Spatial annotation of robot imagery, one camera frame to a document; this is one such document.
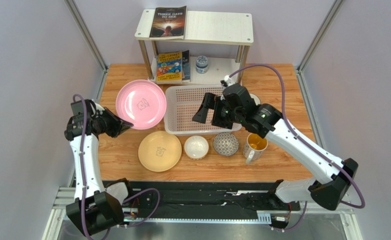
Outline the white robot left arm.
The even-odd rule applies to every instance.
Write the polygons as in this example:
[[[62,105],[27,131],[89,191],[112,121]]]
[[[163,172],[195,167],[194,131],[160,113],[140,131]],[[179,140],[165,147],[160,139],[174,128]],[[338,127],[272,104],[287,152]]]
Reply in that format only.
[[[132,195],[125,178],[104,185],[99,165],[99,136],[116,138],[133,124],[92,99],[71,103],[65,138],[74,156],[75,193],[66,215],[85,237],[124,223],[122,205]]]

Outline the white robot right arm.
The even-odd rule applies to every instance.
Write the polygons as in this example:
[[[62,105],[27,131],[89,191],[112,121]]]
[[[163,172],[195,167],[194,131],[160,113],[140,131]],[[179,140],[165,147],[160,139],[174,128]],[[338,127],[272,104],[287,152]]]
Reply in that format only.
[[[322,149],[297,130],[284,112],[267,103],[256,104],[246,87],[233,84],[221,95],[205,93],[192,121],[206,123],[209,110],[213,111],[213,126],[231,129],[233,124],[240,124],[285,150],[311,172],[313,176],[308,179],[276,181],[269,191],[280,201],[313,201],[334,211],[343,203],[349,187],[355,185],[353,177],[359,166],[355,160],[343,160]]]

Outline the yellow plate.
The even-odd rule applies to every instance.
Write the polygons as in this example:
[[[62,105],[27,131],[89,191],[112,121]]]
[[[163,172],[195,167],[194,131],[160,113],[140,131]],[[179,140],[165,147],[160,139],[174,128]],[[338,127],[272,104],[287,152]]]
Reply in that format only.
[[[182,144],[177,136],[166,131],[147,135],[138,147],[139,162],[152,172],[165,172],[181,159]]]

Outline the white plastic basket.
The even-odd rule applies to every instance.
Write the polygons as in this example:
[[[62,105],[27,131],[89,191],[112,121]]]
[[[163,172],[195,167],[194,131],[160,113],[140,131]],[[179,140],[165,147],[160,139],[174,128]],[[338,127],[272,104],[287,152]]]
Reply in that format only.
[[[242,128],[240,124],[233,124],[232,129],[220,128],[211,125],[213,110],[208,111],[206,123],[192,121],[193,116],[200,108],[205,93],[221,95],[223,87],[220,84],[177,85],[170,86],[166,92],[166,113],[164,128],[169,134],[176,136],[217,135],[231,133]]]

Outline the pink plate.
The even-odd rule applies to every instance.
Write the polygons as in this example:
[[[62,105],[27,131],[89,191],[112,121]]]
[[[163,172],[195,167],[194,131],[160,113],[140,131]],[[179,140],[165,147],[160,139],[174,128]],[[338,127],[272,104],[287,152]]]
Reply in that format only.
[[[135,130],[147,130],[159,124],[167,110],[163,90],[149,80],[134,80],[121,88],[115,100],[118,116],[133,124]]]

